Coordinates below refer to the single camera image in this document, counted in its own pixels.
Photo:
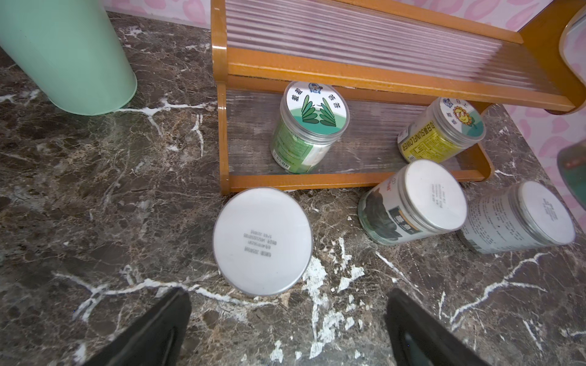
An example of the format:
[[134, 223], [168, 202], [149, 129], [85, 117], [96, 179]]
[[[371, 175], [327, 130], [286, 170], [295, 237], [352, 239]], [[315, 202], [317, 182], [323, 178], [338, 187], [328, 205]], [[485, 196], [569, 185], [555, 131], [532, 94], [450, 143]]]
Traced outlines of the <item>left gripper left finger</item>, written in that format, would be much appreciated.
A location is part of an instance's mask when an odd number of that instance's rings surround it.
[[172, 288], [86, 365], [175, 365], [192, 305], [187, 291]]

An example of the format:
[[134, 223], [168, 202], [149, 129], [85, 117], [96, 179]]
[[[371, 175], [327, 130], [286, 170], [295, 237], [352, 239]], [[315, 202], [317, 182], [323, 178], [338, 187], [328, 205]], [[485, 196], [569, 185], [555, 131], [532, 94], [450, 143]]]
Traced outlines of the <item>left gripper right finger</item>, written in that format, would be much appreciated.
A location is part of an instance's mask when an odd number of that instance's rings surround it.
[[385, 324], [398, 365], [486, 365], [399, 288], [389, 292]]

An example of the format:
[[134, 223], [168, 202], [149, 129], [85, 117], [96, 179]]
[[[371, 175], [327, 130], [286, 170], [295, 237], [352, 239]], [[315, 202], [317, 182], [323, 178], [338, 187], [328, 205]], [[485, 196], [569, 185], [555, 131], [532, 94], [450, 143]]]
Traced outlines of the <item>seed jar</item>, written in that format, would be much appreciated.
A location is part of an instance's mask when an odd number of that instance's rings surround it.
[[430, 160], [403, 167], [363, 195], [358, 205], [363, 230], [385, 246], [459, 230], [467, 213], [458, 181]]
[[569, 245], [575, 227], [563, 203], [536, 181], [525, 181], [468, 203], [459, 238], [494, 254]]

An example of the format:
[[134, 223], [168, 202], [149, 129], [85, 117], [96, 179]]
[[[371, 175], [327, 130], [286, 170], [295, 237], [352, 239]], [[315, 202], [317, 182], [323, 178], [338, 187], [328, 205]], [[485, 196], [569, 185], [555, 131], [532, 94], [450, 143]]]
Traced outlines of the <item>green jar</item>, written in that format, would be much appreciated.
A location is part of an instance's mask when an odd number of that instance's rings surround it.
[[302, 278], [313, 236], [300, 204], [276, 188], [250, 188], [230, 199], [213, 233], [224, 278], [252, 297], [281, 294]]

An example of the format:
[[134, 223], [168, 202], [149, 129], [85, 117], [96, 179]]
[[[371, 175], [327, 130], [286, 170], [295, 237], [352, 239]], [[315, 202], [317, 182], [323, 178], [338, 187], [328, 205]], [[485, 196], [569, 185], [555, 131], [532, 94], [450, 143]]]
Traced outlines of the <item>sunflower jar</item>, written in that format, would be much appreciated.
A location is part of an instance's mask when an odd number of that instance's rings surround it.
[[482, 141], [485, 123], [471, 103], [438, 98], [398, 135], [401, 155], [412, 163], [442, 163]]

